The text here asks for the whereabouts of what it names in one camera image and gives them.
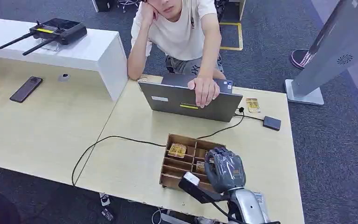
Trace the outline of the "person's right hand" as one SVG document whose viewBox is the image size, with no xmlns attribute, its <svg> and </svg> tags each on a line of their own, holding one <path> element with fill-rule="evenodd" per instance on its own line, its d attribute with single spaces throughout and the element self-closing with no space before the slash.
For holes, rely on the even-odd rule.
<svg viewBox="0 0 358 224">
<path fill-rule="evenodd" d="M 151 25 L 158 19 L 158 11 L 150 3 L 145 1 L 140 4 L 140 13 L 142 16 L 142 22 Z"/>
</svg>

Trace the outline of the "person's left hand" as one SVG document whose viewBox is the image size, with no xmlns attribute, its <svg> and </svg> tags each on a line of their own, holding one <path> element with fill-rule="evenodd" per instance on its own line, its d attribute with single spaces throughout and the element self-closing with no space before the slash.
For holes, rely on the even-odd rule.
<svg viewBox="0 0 358 224">
<path fill-rule="evenodd" d="M 196 105 L 204 108 L 220 94 L 220 87 L 211 77 L 198 76 L 187 84 L 188 89 L 195 91 Z"/>
</svg>

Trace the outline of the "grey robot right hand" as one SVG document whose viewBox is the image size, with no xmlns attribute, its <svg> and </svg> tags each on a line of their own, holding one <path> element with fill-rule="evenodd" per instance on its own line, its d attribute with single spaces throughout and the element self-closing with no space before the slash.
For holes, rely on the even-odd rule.
<svg viewBox="0 0 358 224">
<path fill-rule="evenodd" d="M 244 188 L 246 183 L 240 156 L 225 147 L 215 147 L 206 153 L 205 173 L 217 193 Z"/>
</svg>

